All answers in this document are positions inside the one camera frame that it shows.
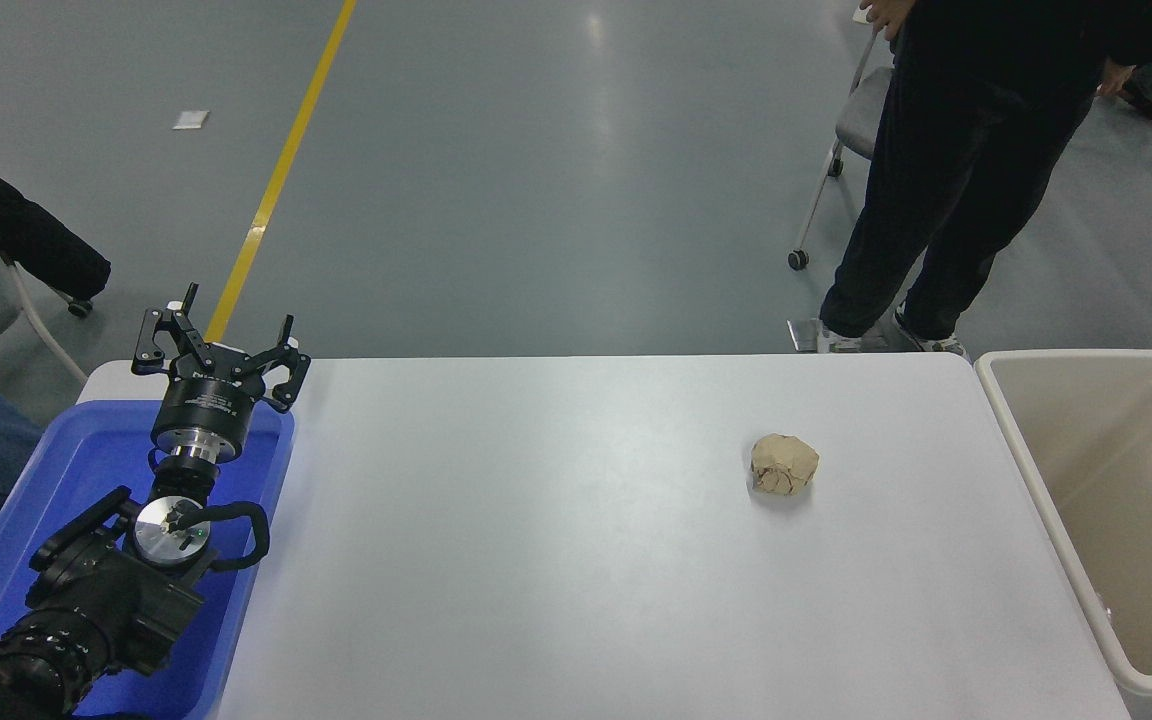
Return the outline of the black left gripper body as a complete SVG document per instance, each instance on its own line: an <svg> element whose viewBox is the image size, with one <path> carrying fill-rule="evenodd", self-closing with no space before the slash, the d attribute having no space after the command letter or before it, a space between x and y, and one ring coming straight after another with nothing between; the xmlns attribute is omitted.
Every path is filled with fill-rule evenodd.
<svg viewBox="0 0 1152 720"><path fill-rule="evenodd" d="M211 435L221 448L243 448L256 402L264 397L268 365L248 365L233 348L212 351L212 365L179 347L170 361L170 381L154 420L154 445L175 448L188 438Z"/></svg>

